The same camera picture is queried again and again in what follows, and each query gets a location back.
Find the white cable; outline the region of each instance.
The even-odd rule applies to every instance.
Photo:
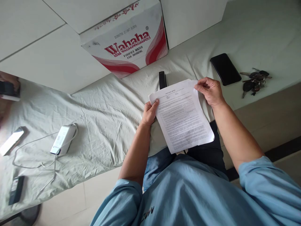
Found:
[[[65,145],[69,144],[69,143],[76,137],[76,135],[77,135],[77,132],[78,132],[78,127],[77,127],[77,125],[76,125],[75,123],[71,123],[71,124],[69,124],[69,126],[70,126],[70,125],[74,125],[75,128],[76,128],[75,133],[74,133],[72,139],[70,139],[68,142],[66,142],[64,145],[62,145],[62,146],[57,150],[57,152],[56,152],[55,155],[54,155],[54,160],[53,160],[52,163],[50,163],[50,165],[48,165],[48,166],[45,166],[43,163],[40,163],[40,165],[35,166],[35,167],[26,167],[26,166],[16,165],[16,164],[15,164],[15,159],[16,159],[16,157],[17,157],[17,151],[18,151],[20,148],[22,148],[22,147],[24,147],[25,145],[27,145],[27,144],[30,144],[30,143],[32,143],[32,142],[35,142],[35,141],[41,140],[41,139],[43,139],[43,138],[49,137],[49,136],[51,136],[51,135],[53,135],[53,134],[56,134],[56,133],[58,133],[58,132],[49,134],[49,135],[47,135],[47,136],[44,136],[44,137],[42,137],[42,138],[39,138],[39,139],[34,140],[34,141],[31,141],[31,142],[28,142],[28,143],[22,145],[21,147],[17,148],[17,150],[16,150],[16,152],[15,152],[15,155],[14,155],[12,164],[13,164],[14,166],[17,166],[17,167],[26,168],[26,169],[35,169],[35,168],[39,168],[40,166],[43,166],[44,168],[47,168],[47,167],[51,166],[51,165],[54,163],[54,169],[53,169],[53,172],[54,172],[54,173],[53,173],[53,178],[52,178],[52,179],[51,179],[51,180],[50,180],[50,181],[49,181],[49,182],[41,189],[41,191],[40,191],[40,192],[38,193],[38,195],[37,195],[37,198],[40,196],[40,194],[43,192],[43,190],[47,187],[47,185],[49,185],[49,184],[50,184],[52,181],[54,181],[54,179],[55,179],[55,175],[56,175],[56,171],[55,171],[55,167],[56,167],[56,159],[57,159],[57,157],[58,157],[58,156],[57,156],[57,153],[59,152],[59,150],[60,150],[62,147],[64,147]]]

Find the bed sheet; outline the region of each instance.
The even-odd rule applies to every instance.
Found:
[[[168,85],[206,76],[218,79],[209,60],[224,52],[239,71],[248,72],[252,67],[269,71],[273,79],[255,97],[241,100],[241,83],[222,87],[233,109],[300,82],[300,8],[298,0],[228,2],[220,23],[173,48],[166,57],[121,80],[110,74],[73,95],[21,79],[21,101],[12,105],[10,117],[0,130],[2,142],[19,126],[29,131],[19,145],[54,133],[71,122],[78,124],[79,132],[68,154],[58,158],[55,180],[38,198],[41,188],[52,178],[53,168],[13,167],[15,151],[1,158],[0,219],[121,166],[142,119],[144,103],[150,93],[159,89],[160,71],[165,71]],[[212,121],[212,109],[202,95],[200,104]],[[50,163],[54,139],[55,135],[20,149],[16,163]],[[149,155],[164,147],[166,142],[156,121],[151,127]],[[12,179],[19,175],[27,176],[23,197],[21,202],[8,206]]]

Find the smartphone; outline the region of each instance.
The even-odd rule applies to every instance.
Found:
[[[21,137],[24,135],[23,127],[19,127],[5,143],[0,147],[1,155],[5,156],[7,152],[12,150],[21,140]]]
[[[239,82],[241,80],[241,76],[226,53],[212,57],[210,62],[216,70],[216,73],[219,75],[219,78],[224,86]]]
[[[19,176],[13,179],[13,184],[9,193],[8,205],[12,205],[20,201],[24,178],[25,176]]]

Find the wahaha text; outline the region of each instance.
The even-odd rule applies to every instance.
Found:
[[[130,41],[123,40],[121,45],[117,45],[117,43],[114,43],[113,45],[110,45],[109,47],[105,48],[106,51],[108,51],[110,54],[112,54],[114,57],[117,57],[121,55],[121,53],[124,53],[126,51],[129,51],[130,49],[134,48],[135,46],[140,45],[141,43],[147,41],[150,39],[150,35],[148,32],[144,32],[142,35],[135,34],[135,37],[132,38]]]

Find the dark pants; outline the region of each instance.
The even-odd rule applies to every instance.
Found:
[[[226,174],[223,160],[224,154],[220,146],[216,122],[211,122],[210,126],[215,136],[214,141],[188,149],[187,155]],[[176,156],[176,154],[170,154],[168,147],[166,147],[148,158],[143,179],[144,191],[146,191],[153,184],[157,176],[175,160]]]

